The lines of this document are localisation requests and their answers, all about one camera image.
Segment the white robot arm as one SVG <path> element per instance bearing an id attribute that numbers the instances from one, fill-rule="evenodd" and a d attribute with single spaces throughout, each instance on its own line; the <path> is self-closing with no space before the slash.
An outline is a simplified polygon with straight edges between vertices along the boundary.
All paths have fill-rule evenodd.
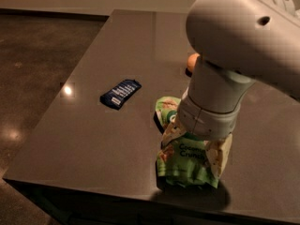
<path id="1" fill-rule="evenodd" d="M 220 177 L 252 84 L 261 81 L 300 99 L 300 19 L 293 0 L 196 0 L 186 32 L 199 57 L 162 143 L 195 135 Z"/>

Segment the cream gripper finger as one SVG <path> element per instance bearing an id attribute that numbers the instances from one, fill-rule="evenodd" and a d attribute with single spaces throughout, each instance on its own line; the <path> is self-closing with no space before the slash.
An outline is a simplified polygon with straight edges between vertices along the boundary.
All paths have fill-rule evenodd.
<path id="1" fill-rule="evenodd" d="M 217 141 L 205 141 L 204 151 L 206 155 L 205 165 L 210 169 L 216 179 L 223 174 L 231 151 L 233 135 Z"/>
<path id="2" fill-rule="evenodd" d="M 162 147 L 166 147 L 171 141 L 184 136 L 186 133 L 187 130 L 184 128 L 179 118 L 174 115 L 162 135 Z"/>

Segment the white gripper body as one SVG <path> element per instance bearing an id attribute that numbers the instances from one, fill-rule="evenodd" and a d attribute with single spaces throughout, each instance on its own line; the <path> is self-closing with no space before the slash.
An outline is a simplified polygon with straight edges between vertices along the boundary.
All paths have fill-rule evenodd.
<path id="1" fill-rule="evenodd" d="M 229 113 L 206 111 L 192 101 L 186 90 L 177 108 L 176 119 L 186 132 L 200 140 L 216 141 L 233 132 L 239 112 L 240 105 Z"/>

